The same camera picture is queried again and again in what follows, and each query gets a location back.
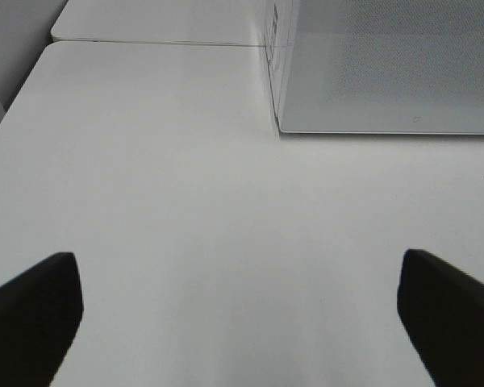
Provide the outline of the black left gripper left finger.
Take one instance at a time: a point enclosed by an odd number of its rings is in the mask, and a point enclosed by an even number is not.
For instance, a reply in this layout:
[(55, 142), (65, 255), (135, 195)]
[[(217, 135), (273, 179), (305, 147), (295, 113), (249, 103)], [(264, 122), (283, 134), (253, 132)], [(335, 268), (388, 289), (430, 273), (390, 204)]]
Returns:
[(58, 252), (0, 286), (0, 386), (48, 386), (84, 311), (77, 260)]

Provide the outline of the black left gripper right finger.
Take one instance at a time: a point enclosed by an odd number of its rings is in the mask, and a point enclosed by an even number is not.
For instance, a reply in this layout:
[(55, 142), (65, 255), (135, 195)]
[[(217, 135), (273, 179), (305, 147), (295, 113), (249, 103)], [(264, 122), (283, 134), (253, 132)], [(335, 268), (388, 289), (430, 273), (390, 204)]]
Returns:
[(484, 386), (484, 284), (438, 256), (409, 249), (397, 311), (437, 386)]

